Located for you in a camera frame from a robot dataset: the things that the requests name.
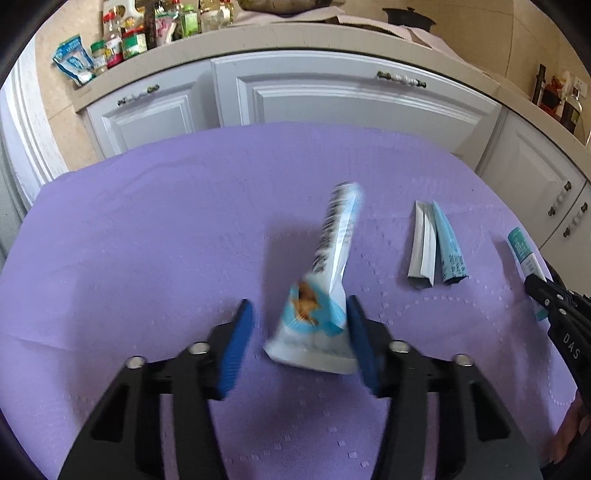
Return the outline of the teal white stick sachet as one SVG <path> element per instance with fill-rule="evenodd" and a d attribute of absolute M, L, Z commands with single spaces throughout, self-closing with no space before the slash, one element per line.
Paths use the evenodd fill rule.
<path fill-rule="evenodd" d="M 508 234 L 508 242 L 511 249 L 520 264 L 524 278 L 535 275 L 541 280 L 546 280 L 543 269 L 532 250 L 529 240 L 520 227 L 515 227 Z M 535 299 L 530 298 L 534 309 L 534 315 L 538 322 L 546 321 L 548 318 L 547 309 L 540 305 Z"/>

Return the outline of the light blue stick sachet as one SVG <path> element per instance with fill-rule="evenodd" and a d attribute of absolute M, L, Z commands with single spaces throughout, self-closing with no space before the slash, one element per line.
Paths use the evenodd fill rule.
<path fill-rule="evenodd" d="M 457 284 L 468 277 L 465 259 L 448 217 L 437 202 L 433 202 L 432 207 L 437 227 L 443 282 L 446 285 Z"/>

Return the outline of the white blue wrapper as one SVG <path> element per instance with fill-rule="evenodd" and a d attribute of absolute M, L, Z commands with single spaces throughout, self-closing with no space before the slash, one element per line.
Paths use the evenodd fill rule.
<path fill-rule="evenodd" d="M 339 375 L 356 373 L 342 285 L 363 204 L 355 182 L 335 186 L 314 262 L 290 286 L 279 326 L 264 351 L 276 363 Z"/>

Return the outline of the white milk powder sachet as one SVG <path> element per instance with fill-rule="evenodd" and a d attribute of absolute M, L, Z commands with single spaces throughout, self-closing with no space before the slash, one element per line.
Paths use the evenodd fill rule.
<path fill-rule="evenodd" d="M 415 202 L 415 229 L 408 271 L 410 284 L 417 289 L 432 288 L 435 283 L 437 231 L 430 203 Z"/>

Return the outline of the purple table cloth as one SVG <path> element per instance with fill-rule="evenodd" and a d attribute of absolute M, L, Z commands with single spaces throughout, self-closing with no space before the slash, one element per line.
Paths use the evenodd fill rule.
<path fill-rule="evenodd" d="M 263 352 L 342 182 L 363 188 L 346 293 L 422 353 L 472 356 L 543 450 L 576 388 L 524 292 L 512 211 L 419 137 L 266 124 L 145 145 L 39 193 L 1 273 L 1 408 L 41 472 L 58 476 L 127 358 L 173 357 L 249 299 L 256 330 L 238 385 L 211 406 L 229 476 L 369 478 L 387 402 L 356 375 L 288 368 Z M 443 282 L 437 236 L 434 286 L 410 284 L 416 201 L 448 217 L 461 282 Z"/>

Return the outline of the dark glass bottle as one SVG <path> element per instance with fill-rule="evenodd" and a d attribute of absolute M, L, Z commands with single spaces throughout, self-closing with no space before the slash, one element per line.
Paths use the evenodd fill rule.
<path fill-rule="evenodd" d="M 546 86 L 546 66 L 544 64 L 539 65 L 538 73 L 535 77 L 535 85 L 534 91 L 532 94 L 531 101 L 536 105 L 539 106 L 541 103 L 541 98 Z"/>

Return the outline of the black clay pot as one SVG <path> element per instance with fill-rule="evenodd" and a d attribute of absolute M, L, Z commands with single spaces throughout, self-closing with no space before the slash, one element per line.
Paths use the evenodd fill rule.
<path fill-rule="evenodd" d="M 430 17 L 418 13 L 414 8 L 383 8 L 387 15 L 387 22 L 391 25 L 419 28 L 427 32 L 436 25 Z"/>

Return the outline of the white cloth on counter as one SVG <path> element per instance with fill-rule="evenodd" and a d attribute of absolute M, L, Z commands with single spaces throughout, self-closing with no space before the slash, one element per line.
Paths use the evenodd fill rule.
<path fill-rule="evenodd" d="M 431 50 L 442 53 L 456 61 L 465 63 L 465 60 L 458 55 L 443 39 L 418 27 L 411 27 L 403 24 L 401 26 L 391 25 L 383 21 L 365 17 L 346 14 L 339 7 L 331 6 L 310 10 L 293 16 L 280 17 L 269 13 L 252 11 L 238 12 L 238 17 L 233 21 L 234 26 L 246 25 L 269 25 L 280 23 L 325 23 L 383 33 L 417 45 L 422 45 Z"/>

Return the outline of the blue white snack bag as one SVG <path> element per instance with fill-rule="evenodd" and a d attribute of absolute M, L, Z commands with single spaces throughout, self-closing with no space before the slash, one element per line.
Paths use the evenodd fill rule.
<path fill-rule="evenodd" d="M 53 54 L 52 61 L 78 87 L 86 85 L 95 77 L 92 58 L 79 35 L 62 42 Z"/>

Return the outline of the metal wok pan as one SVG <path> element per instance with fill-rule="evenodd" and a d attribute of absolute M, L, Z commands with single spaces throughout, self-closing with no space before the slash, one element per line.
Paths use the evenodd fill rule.
<path fill-rule="evenodd" d="M 296 15 L 332 5 L 332 0 L 238 0 L 242 10 L 274 15 Z"/>

